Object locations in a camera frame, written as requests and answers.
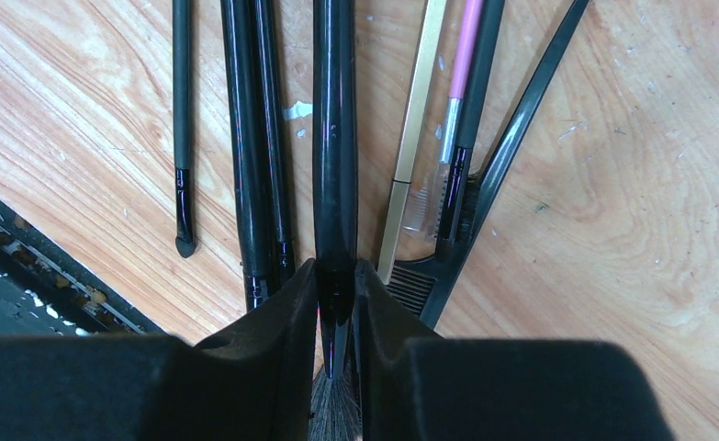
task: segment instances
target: glossy black handle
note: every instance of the glossy black handle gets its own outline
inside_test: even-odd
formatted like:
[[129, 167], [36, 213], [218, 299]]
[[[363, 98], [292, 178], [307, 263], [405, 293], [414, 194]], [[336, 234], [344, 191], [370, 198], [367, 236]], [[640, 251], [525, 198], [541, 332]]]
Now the glossy black handle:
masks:
[[[551, 79], [556, 73], [556, 68], [562, 57], [565, 55], [567, 45], [575, 34], [576, 28], [583, 16], [586, 6], [590, 0], [574, 0], [567, 10], [562, 23], [556, 30], [556, 34], [548, 43], [543, 58], [535, 68], [532, 78], [527, 85], [519, 105], [513, 111], [513, 115], [505, 126], [505, 131], [500, 137], [500, 143], [489, 158], [489, 165], [480, 177], [480, 190], [476, 206], [476, 215], [473, 225], [481, 225], [489, 215], [494, 199], [500, 193], [500, 186], [511, 168], [513, 157], [519, 151], [524, 135], [529, 129], [535, 112], [540, 107], [543, 95]], [[476, 240], [477, 232], [471, 238], [471, 244]]]
[[253, 5], [246, 0], [221, 0], [224, 52], [230, 95], [232, 162], [234, 165], [235, 209], [246, 280], [246, 296], [264, 301], [269, 295], [266, 280], [272, 275], [272, 239], [267, 207], [267, 169], [264, 139], [259, 127], [256, 70], [253, 58]]
[[505, 0], [487, 0], [481, 9], [476, 43], [470, 60], [470, 70], [467, 74], [465, 97], [462, 101], [462, 113], [456, 128], [456, 148], [452, 153], [443, 206], [440, 211], [440, 224], [435, 246], [435, 257], [438, 260], [445, 260], [450, 256], [456, 241], [456, 232], [459, 230], [467, 176], [470, 173], [473, 147], [476, 144], [478, 127], [483, 116], [483, 106], [491, 76], [491, 64], [494, 60], [494, 51], [497, 48], [504, 7]]
[[257, 58], [267, 140], [267, 175], [270, 181], [271, 222], [275, 228], [277, 288], [294, 275], [296, 257], [292, 232], [287, 162], [287, 143], [283, 122], [280, 70], [276, 42], [275, 10], [272, 0], [255, 0]]
[[324, 368], [339, 378], [354, 306], [357, 193], [354, 0], [313, 4], [313, 217]]
[[357, 151], [353, 0], [314, 3], [313, 215], [316, 267], [354, 272]]
[[476, 144], [484, 102], [487, 100], [491, 64], [494, 61], [494, 51], [497, 49], [504, 7], [505, 0], [486, 0], [481, 9], [476, 43], [473, 46], [473, 58], [467, 73], [465, 97], [462, 99], [462, 113], [456, 129], [455, 145], [473, 148]]
[[191, 0], [173, 0], [173, 138], [175, 168], [192, 163]]

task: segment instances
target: eyeliner brush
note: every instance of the eyeliner brush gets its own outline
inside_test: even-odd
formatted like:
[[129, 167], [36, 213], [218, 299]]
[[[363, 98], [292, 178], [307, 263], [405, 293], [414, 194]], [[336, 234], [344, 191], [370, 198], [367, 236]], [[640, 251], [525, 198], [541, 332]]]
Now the eyeliner brush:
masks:
[[194, 253], [194, 187], [191, 176], [193, 118], [191, 101], [191, 0], [173, 0], [173, 152], [175, 165], [175, 248], [183, 258]]
[[258, 96], [254, 81], [252, 5], [247, 0], [221, 0], [224, 57], [230, 90], [235, 209], [248, 311], [269, 298], [272, 281], [270, 221], [265, 198], [264, 140], [260, 137]]
[[256, 43], [261, 66], [261, 92], [264, 107], [264, 132], [267, 139], [267, 160], [272, 199], [272, 222], [275, 226], [274, 256], [278, 288], [294, 276], [295, 253], [289, 196], [286, 190], [289, 172], [286, 167], [286, 136], [281, 114], [280, 71], [275, 39], [275, 11], [271, 0], [255, 0]]

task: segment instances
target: pink handle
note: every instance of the pink handle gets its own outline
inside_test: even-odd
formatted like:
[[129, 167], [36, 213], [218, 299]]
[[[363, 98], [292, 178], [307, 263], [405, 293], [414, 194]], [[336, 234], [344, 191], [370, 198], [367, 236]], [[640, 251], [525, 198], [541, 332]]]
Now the pink handle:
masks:
[[456, 46], [454, 71], [451, 76], [451, 91], [448, 93], [449, 98], [462, 99], [465, 95], [467, 71], [469, 71], [470, 61], [473, 58], [473, 46], [476, 42], [478, 19], [480, 18], [482, 6], [483, 0], [467, 0], [465, 3], [465, 14], [462, 15], [459, 45]]

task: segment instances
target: comb teeth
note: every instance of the comb teeth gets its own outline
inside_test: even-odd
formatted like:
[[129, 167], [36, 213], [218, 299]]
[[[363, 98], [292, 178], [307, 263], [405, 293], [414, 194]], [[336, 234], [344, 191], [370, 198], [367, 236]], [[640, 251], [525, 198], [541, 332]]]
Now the comb teeth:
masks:
[[387, 289], [391, 297], [419, 317], [430, 298], [435, 281], [432, 277], [395, 266]]

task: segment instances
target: wooden table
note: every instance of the wooden table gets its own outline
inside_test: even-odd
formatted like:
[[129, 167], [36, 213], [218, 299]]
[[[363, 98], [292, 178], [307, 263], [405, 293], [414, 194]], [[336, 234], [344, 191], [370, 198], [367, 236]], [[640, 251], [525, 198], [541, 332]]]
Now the wooden table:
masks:
[[[0, 2], [0, 198], [168, 332], [244, 308], [219, 2], [197, 41], [198, 234], [174, 248], [170, 2]], [[478, 155], [568, 0], [508, 2]], [[357, 2], [360, 253], [374, 258], [422, 0]], [[313, 255], [311, 13], [282, 2], [298, 250]], [[461, 2], [423, 147], [436, 149]], [[425, 172], [417, 165], [417, 178]], [[421, 255], [411, 241], [399, 254]], [[598, 0], [527, 134], [437, 330], [625, 347], [681, 438], [719, 438], [719, 1]]]

